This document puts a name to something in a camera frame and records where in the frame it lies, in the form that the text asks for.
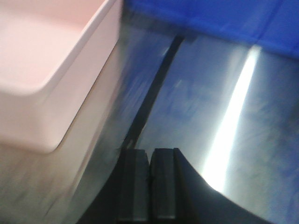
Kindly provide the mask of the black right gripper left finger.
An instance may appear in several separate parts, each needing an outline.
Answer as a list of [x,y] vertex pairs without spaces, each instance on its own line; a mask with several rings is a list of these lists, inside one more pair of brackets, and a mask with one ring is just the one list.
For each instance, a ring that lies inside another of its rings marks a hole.
[[123,149],[107,182],[79,224],[148,224],[149,161],[144,150]]

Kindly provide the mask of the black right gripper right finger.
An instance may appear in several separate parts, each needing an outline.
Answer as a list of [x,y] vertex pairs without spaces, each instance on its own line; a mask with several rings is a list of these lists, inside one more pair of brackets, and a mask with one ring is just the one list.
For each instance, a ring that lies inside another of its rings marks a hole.
[[154,224],[266,224],[210,187],[178,148],[156,148],[150,161]]

